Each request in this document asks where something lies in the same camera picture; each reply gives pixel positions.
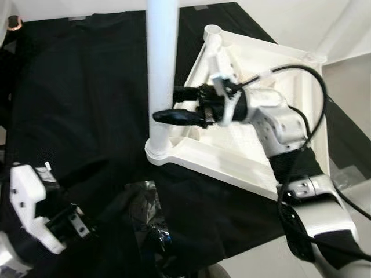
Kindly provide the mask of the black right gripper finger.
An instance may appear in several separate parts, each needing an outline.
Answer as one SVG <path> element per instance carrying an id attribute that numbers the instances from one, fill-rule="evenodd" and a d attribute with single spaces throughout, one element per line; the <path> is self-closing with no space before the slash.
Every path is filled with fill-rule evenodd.
<path id="1" fill-rule="evenodd" d="M 188 109 L 164 109 L 152 114 L 152 119 L 159 123 L 175 126 L 201 126 L 203 117 L 199 112 Z"/>
<path id="2" fill-rule="evenodd" d="M 201 90 L 198 87 L 174 86 L 173 103 L 184 101 L 197 101 L 201 98 Z"/>

